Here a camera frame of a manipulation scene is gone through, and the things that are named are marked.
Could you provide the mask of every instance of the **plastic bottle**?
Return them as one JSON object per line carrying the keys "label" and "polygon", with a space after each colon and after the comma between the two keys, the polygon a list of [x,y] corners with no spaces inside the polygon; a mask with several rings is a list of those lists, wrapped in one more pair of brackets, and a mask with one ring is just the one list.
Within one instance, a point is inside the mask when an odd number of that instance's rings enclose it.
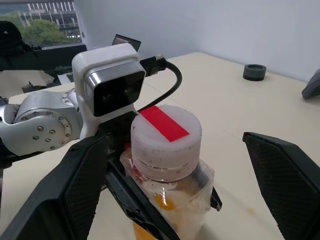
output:
{"label": "plastic bottle", "polygon": [[[163,113],[187,135],[168,140],[179,129],[162,119]],[[180,239],[196,240],[210,210],[214,180],[214,171],[199,159],[201,124],[192,113],[176,106],[162,105],[150,114],[155,114],[156,123],[143,114],[133,120],[131,148],[120,160]],[[155,240],[137,224],[133,228],[136,240]]]}

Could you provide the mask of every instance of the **desk surface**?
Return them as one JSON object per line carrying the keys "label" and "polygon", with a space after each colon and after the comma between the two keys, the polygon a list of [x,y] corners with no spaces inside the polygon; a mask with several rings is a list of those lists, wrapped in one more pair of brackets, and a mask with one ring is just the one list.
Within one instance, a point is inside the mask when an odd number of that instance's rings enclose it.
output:
{"label": "desk surface", "polygon": [[[223,202],[212,209],[201,240],[283,240],[257,184],[243,132],[256,132],[297,144],[320,165],[320,99],[302,99],[305,83],[272,73],[264,81],[242,78],[243,65],[192,53],[170,59],[182,72],[181,87],[162,102],[193,112],[202,124],[200,158],[215,170],[215,187]],[[145,80],[136,108],[167,91],[175,82],[170,71]],[[50,91],[65,91],[69,85]],[[10,99],[20,103],[25,94]],[[13,219],[37,183],[62,159],[68,147],[14,163],[3,173],[0,231]],[[101,193],[88,240],[134,240],[132,224],[108,190]]]}

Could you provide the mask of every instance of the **wall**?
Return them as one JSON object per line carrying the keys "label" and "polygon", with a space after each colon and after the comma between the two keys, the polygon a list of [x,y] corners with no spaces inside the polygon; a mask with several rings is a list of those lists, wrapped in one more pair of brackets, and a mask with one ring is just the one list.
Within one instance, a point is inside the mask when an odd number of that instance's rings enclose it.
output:
{"label": "wall", "polygon": [[320,68],[319,0],[78,0],[89,48],[116,34],[143,58],[204,52],[308,81]]}

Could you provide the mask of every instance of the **window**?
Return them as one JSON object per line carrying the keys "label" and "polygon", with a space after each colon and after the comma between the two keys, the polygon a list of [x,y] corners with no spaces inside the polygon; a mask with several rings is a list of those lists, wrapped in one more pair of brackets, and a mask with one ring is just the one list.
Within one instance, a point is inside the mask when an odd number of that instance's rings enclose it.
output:
{"label": "window", "polygon": [[12,22],[29,45],[50,47],[82,42],[73,1],[0,3],[0,21]]}

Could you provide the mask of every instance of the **red tape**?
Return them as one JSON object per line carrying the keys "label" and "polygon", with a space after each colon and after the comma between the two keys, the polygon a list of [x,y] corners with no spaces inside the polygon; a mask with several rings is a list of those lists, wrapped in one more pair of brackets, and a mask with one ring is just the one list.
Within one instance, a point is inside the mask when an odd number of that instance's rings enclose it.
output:
{"label": "red tape", "polygon": [[142,110],[141,115],[151,123],[169,142],[181,139],[187,135],[187,132],[176,121],[161,111],[157,106],[151,106]]}

